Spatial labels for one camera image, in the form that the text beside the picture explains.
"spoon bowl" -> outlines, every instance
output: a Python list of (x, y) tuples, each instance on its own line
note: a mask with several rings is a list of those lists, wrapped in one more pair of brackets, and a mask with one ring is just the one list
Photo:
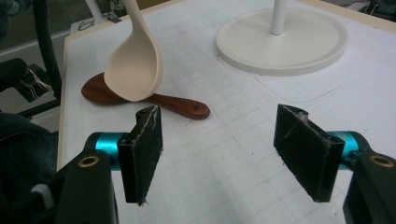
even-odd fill
[(163, 59), (136, 1), (125, 0), (124, 5), (133, 30), (111, 56), (105, 83), (118, 96), (136, 102), (158, 89), (163, 78)]

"person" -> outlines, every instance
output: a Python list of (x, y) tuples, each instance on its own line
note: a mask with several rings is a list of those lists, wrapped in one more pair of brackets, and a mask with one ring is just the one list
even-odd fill
[(0, 42), (8, 32), (8, 18), (22, 14), (32, 5), (33, 0), (0, 0)]
[(0, 112), (0, 223), (31, 188), (56, 174), (58, 133), (17, 114)]

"spoon handle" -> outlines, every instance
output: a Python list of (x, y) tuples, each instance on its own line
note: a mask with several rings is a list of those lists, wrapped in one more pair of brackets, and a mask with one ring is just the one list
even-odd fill
[(210, 114), (207, 105), (190, 99), (154, 93), (142, 101), (160, 105), (189, 119), (206, 119)]

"ladle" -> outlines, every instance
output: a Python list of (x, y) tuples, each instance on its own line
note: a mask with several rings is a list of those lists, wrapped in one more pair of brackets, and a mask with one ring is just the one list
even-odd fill
[[(87, 100), (100, 105), (115, 105), (129, 102), (119, 97), (106, 85), (103, 73), (89, 79), (82, 87), (81, 93)], [(142, 101), (160, 105), (189, 119), (206, 119), (210, 114), (207, 105), (190, 99), (154, 93)]]
[(123, 1), (132, 22), (132, 33), (114, 51), (105, 82), (118, 96), (140, 101), (153, 94), (163, 77), (163, 60), (135, 0)]

